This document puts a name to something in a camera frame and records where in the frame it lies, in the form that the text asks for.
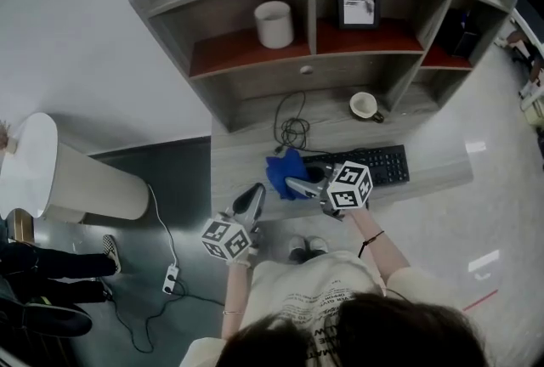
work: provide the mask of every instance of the black keyboard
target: black keyboard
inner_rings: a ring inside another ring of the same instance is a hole
[[[344,163],[353,161],[366,165],[371,170],[375,187],[390,186],[410,181],[404,145],[385,146],[368,150],[353,150],[345,153],[307,155],[304,163],[323,161],[325,163]]]

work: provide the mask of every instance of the picture frame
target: picture frame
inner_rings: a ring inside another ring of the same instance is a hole
[[[376,29],[380,24],[381,0],[338,0],[341,29]]]

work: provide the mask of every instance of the power strip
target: power strip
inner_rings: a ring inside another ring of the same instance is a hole
[[[179,268],[170,264],[168,266],[167,276],[164,279],[164,284],[162,285],[162,291],[168,295],[173,294],[173,288],[176,285],[176,279],[178,279]]]

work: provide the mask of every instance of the sleeve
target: sleeve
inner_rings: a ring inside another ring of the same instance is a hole
[[[419,268],[400,268],[389,277],[388,296],[457,308],[450,289]]]
[[[225,343],[220,338],[194,340],[179,367],[215,367]]]

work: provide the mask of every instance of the black hair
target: black hair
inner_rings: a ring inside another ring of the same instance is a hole
[[[232,336],[217,366],[304,367],[309,359],[338,367],[488,365],[468,318],[453,308],[360,293],[322,328],[325,346],[317,350],[308,330],[268,316]]]

